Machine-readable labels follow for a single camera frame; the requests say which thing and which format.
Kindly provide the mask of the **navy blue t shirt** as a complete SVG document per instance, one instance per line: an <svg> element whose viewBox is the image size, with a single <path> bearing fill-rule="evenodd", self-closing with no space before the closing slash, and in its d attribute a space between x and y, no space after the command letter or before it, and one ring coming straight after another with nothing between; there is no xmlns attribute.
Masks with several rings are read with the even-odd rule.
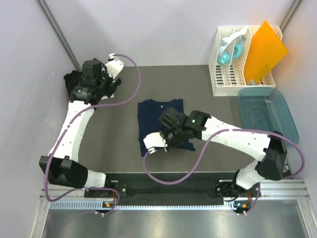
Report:
<svg viewBox="0 0 317 238"><path fill-rule="evenodd" d="M153 99L147 99L138 103L138 126L139 126L139 144L141 157L147 153L143 139L150 133L159 132L166 129L160 121L159 117L165 108L172 107L178 112L184 112L183 99L173 99L169 102L159 102Z"/></svg>

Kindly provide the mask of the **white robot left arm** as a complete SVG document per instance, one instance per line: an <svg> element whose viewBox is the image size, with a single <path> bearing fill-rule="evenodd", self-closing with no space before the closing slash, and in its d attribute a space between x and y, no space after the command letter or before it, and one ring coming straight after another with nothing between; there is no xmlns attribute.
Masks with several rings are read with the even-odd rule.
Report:
<svg viewBox="0 0 317 238"><path fill-rule="evenodd" d="M122 80L118 78L124 63L111 56L106 64L98 59L87 60L82 71L72 71L64 76L69 95L68 111L54 147L49 152L53 158L42 156L39 166L48 173L48 183L71 188L95 187L100 196L112 192L106 174L94 172L79 164L78 155L86 126L95 112L93 108L104 98L113 96Z"/></svg>

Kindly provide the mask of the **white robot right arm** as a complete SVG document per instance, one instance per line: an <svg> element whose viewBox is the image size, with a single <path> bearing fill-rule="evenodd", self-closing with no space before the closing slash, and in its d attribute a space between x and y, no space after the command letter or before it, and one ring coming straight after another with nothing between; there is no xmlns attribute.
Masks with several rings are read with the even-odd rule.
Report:
<svg viewBox="0 0 317 238"><path fill-rule="evenodd" d="M279 181L283 177L287 148L279 132L270 135L243 131L207 113L192 111L187 116L172 107L162 112L159 121L165 126L161 135L168 150L185 140L196 138L210 140L253 157L253 162L234 175L230 188L237 196L243 196L253 185L265 179Z"/></svg>

